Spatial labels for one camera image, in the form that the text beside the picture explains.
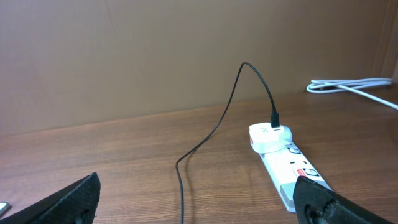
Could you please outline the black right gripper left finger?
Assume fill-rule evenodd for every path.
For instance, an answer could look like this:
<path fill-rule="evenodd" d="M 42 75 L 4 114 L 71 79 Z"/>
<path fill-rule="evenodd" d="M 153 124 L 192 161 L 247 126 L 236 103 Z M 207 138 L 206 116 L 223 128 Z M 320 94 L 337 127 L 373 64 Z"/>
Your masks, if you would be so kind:
<path fill-rule="evenodd" d="M 100 200 L 96 172 L 1 220 L 1 224 L 92 224 Z"/>

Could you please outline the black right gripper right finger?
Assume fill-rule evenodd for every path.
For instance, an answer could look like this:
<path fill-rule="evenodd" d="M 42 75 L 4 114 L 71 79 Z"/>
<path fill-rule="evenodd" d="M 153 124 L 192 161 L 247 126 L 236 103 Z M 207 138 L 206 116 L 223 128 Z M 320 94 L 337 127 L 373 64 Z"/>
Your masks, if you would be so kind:
<path fill-rule="evenodd" d="M 304 176 L 296 181 L 293 200 L 300 224 L 392 224 Z"/>

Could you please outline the Galaxy S25 smartphone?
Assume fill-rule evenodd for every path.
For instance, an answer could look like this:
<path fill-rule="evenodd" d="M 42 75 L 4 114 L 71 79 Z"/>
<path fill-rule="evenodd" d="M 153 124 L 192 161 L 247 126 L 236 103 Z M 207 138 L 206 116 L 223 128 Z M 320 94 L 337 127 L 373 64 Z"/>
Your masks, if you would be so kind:
<path fill-rule="evenodd" d="M 1 202 L 0 203 L 0 216 L 2 216 L 10 207 L 8 202 Z"/>

